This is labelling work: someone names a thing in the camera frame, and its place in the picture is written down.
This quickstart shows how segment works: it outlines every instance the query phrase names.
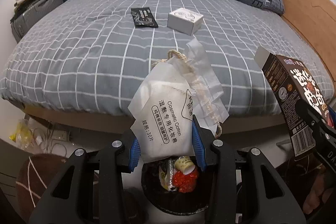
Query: brown snack box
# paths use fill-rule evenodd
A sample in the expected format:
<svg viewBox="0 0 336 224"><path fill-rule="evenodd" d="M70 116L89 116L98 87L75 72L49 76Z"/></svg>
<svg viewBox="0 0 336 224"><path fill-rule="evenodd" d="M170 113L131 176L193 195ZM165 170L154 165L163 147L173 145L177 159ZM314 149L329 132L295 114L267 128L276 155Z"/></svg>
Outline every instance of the brown snack box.
<svg viewBox="0 0 336 224"><path fill-rule="evenodd" d="M295 111L295 102L304 99L333 126L328 106L305 65L297 59L274 55L259 47L254 60L262 69L285 118L295 160L309 155L315 147L312 130Z"/></svg>

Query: black packet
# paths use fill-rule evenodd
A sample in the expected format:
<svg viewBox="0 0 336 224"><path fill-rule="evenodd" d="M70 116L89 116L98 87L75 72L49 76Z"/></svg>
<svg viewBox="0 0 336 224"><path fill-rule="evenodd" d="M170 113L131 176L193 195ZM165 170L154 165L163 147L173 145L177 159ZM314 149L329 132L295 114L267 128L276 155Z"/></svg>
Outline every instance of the black packet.
<svg viewBox="0 0 336 224"><path fill-rule="evenodd" d="M131 13L136 27L158 27L149 7L131 8Z"/></svg>

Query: gray suitcase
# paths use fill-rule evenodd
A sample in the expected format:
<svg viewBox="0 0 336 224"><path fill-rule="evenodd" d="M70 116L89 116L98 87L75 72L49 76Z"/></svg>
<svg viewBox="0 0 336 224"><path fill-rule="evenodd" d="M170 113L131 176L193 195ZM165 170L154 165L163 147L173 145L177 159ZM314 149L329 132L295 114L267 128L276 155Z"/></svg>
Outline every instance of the gray suitcase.
<svg viewBox="0 0 336 224"><path fill-rule="evenodd" d="M11 23L12 33L16 42L19 43L36 22L62 3L63 0L39 0L27 8L22 15Z"/></svg>

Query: suitcase handle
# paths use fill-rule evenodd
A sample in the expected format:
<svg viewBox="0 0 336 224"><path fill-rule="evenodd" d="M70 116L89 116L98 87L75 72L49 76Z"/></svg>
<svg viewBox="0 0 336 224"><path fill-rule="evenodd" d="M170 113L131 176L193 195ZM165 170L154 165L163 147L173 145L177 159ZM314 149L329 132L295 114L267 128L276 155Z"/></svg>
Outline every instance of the suitcase handle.
<svg viewBox="0 0 336 224"><path fill-rule="evenodd" d="M49 5L51 0L40 0L35 4L35 10L40 12Z"/></svg>

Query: wooden headboard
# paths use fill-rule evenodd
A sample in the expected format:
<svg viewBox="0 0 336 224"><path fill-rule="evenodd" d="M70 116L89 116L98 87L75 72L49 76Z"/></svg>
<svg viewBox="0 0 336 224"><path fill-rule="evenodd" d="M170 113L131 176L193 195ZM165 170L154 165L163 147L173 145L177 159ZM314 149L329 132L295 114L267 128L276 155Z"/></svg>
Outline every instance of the wooden headboard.
<svg viewBox="0 0 336 224"><path fill-rule="evenodd" d="M330 0L283 0L283 19L311 45L336 90L336 5Z"/></svg>

